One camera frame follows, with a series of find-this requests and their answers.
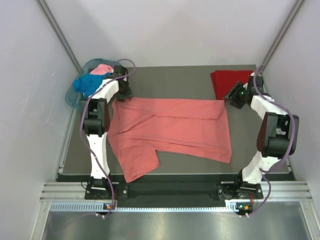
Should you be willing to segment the salmon pink t-shirt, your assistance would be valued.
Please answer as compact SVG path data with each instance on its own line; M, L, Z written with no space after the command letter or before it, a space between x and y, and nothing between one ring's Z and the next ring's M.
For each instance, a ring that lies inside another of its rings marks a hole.
M124 179L131 183L159 165L157 152L230 163L230 128L223 100L133 97L112 102L107 133Z

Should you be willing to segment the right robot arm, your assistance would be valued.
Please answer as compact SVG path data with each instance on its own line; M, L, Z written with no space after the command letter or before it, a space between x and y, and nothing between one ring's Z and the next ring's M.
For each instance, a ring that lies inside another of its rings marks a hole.
M246 84L238 81L224 98L238 109L249 105L262 123L256 140L256 154L233 183L217 185L218 196L223 200L262 199L261 182L265 174L282 165L296 150L300 118L264 92L264 79L259 74L252 73Z

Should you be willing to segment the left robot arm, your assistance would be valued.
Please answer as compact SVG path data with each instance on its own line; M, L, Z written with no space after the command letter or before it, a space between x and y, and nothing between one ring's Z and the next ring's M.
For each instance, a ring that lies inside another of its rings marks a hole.
M115 96L131 96L127 68L119 63L100 63L80 77L80 137L90 153L91 171L85 198L115 200L107 160L107 135L111 119L109 102Z

